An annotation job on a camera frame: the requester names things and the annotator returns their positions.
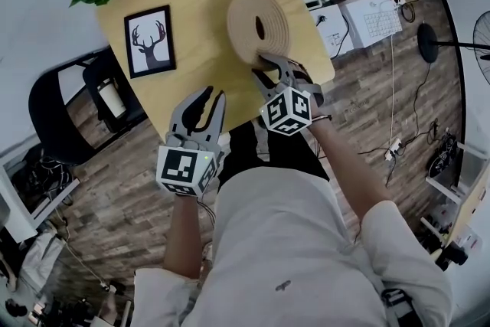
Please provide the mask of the person's right hand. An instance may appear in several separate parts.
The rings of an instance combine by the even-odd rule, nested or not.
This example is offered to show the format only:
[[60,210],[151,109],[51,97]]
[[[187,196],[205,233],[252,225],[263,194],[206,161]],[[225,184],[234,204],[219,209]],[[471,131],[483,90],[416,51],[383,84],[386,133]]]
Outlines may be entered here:
[[297,84],[313,84],[311,77],[302,64],[290,60],[289,66],[292,69],[292,74],[294,75]]

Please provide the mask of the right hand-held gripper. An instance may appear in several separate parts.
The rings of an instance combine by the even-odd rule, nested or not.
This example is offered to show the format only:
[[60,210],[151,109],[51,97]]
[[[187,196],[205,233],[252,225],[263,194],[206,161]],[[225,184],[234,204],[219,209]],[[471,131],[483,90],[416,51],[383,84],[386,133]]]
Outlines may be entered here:
[[324,102],[322,89],[318,84],[299,84],[292,72],[289,58],[277,54],[259,55],[262,68],[276,72],[276,85],[263,71],[252,69],[253,78],[262,93],[265,104],[260,115],[265,127],[284,136],[292,136],[312,124],[311,98],[317,106]]

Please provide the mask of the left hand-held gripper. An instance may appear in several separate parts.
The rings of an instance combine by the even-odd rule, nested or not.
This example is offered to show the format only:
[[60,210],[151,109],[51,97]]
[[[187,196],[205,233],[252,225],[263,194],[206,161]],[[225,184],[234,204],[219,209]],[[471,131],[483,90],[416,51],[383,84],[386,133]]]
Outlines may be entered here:
[[212,86],[202,88],[175,107],[170,132],[158,148],[156,181],[177,195],[199,198],[217,175],[223,155],[218,143],[226,107],[223,90],[215,97],[206,123],[197,128],[212,91]]

